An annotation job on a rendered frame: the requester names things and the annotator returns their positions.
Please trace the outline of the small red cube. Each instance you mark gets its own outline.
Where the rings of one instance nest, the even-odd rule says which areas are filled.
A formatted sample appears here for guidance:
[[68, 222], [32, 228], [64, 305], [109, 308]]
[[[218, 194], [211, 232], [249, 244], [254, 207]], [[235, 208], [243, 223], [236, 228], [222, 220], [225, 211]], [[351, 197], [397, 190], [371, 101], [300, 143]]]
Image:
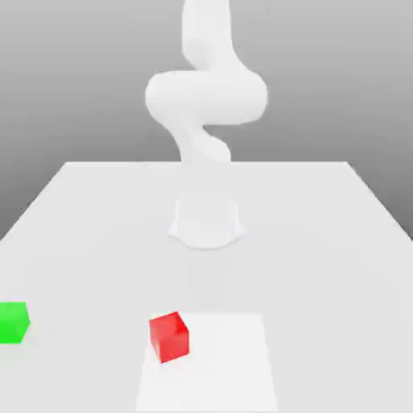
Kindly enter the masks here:
[[179, 312], [150, 319], [148, 326], [151, 345], [161, 364], [190, 353], [190, 332]]

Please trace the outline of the small green cube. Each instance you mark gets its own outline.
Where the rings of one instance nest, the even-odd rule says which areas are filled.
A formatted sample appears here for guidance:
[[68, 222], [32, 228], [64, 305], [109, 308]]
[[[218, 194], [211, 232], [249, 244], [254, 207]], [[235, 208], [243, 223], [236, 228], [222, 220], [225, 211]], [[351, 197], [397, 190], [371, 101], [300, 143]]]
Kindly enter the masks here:
[[0, 344], [20, 343], [30, 323], [25, 302], [0, 302]]

